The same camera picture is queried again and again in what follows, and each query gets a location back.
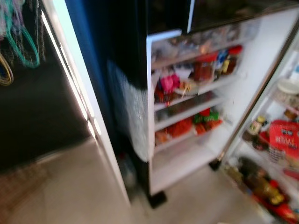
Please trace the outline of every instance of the red food package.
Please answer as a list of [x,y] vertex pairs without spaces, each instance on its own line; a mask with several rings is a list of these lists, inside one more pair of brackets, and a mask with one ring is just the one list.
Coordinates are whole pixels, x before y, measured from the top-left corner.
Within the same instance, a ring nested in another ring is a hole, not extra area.
[[200,135],[200,134],[203,134],[206,132],[206,129],[203,124],[196,125],[195,129],[196,129],[197,135]]
[[215,128],[222,124],[222,120],[211,120],[208,123],[211,126],[211,128]]
[[299,124],[275,120],[270,125],[270,145],[284,151],[287,156],[299,159]]
[[173,138],[175,138],[190,131],[191,127],[192,119],[187,118],[185,120],[181,120],[180,122],[174,125],[171,125],[167,128],[167,131]]

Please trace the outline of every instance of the sauce bottle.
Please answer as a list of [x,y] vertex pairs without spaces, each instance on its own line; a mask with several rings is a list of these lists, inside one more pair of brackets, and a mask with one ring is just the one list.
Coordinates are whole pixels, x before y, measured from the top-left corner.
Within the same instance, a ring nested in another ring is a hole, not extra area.
[[242,138],[244,141],[253,141],[258,135],[261,127],[265,124],[266,118],[264,116],[258,116],[257,119],[252,122],[249,128],[243,133]]
[[193,79],[198,82],[212,81],[214,76],[214,63],[218,53],[199,56],[194,67]]
[[222,73],[221,73],[222,75],[229,75],[233,73],[235,67],[238,64],[242,49],[243,49],[242,45],[238,45],[228,49],[228,56],[226,60],[223,62],[223,66],[222,66]]
[[282,120],[285,121],[294,121],[297,118],[297,114],[293,113],[292,111],[286,109],[284,115],[282,116]]

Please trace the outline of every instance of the snack package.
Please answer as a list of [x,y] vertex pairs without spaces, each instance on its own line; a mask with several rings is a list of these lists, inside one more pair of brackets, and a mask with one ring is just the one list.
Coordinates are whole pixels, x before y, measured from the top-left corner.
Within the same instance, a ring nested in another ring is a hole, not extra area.
[[169,135],[167,134],[166,130],[163,129],[161,131],[157,131],[155,133],[155,141],[156,141],[156,145],[162,144],[164,142],[167,142],[170,140]]
[[299,162],[299,124],[275,120],[270,125],[270,146],[283,151],[291,164]]
[[211,120],[208,122],[196,124],[195,130],[197,132],[197,135],[201,135],[219,126],[220,124],[222,124],[222,120]]
[[187,118],[185,120],[181,120],[178,123],[175,123],[174,125],[171,125],[167,128],[167,132],[173,137],[178,137],[182,134],[187,133],[192,128],[192,119]]
[[194,124],[198,124],[201,122],[217,121],[218,116],[219,116],[218,112],[210,112],[209,115],[205,115],[205,116],[202,116],[202,114],[199,113],[194,116],[193,122]]

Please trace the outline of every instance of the refrigerator door shelf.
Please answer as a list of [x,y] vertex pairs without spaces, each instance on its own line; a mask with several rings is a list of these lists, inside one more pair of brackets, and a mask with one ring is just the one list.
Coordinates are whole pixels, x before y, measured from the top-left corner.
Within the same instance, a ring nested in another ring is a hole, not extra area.
[[220,97],[210,91],[183,103],[155,112],[155,131],[159,131],[207,108],[220,104],[224,100],[224,97]]
[[255,150],[250,143],[243,140],[241,140],[238,149],[239,150],[236,152],[235,156],[246,156],[256,161],[270,174],[273,179],[279,182],[280,186],[283,187],[294,201],[299,203],[299,182],[284,174],[284,166],[271,162],[267,152],[259,152]]

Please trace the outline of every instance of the jar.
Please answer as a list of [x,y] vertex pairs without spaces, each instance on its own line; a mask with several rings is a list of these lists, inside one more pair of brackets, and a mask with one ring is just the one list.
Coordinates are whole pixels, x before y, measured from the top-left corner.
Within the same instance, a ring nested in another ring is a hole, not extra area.
[[266,123],[266,118],[264,116],[258,116],[257,119],[252,122],[249,128],[243,133],[242,138],[244,141],[253,141],[258,135],[261,127]]
[[252,146],[258,151],[264,151],[269,149],[269,133],[260,132],[255,140],[252,142]]
[[285,121],[293,121],[298,117],[298,115],[296,113],[293,113],[292,111],[286,109],[286,111],[284,112],[284,115],[282,117],[282,120]]
[[222,66],[222,74],[223,75],[229,75],[233,73],[235,70],[235,67],[237,66],[239,62],[239,57],[242,52],[242,45],[235,46],[233,48],[228,49],[228,56],[223,62]]
[[274,97],[282,103],[299,110],[299,80],[284,78],[278,81]]
[[223,63],[228,56],[228,50],[221,50],[217,55],[217,60],[215,63],[215,73],[214,73],[214,80],[217,80],[220,75],[222,74]]
[[198,82],[212,81],[214,78],[214,63],[216,58],[217,53],[198,57],[194,66],[193,79]]

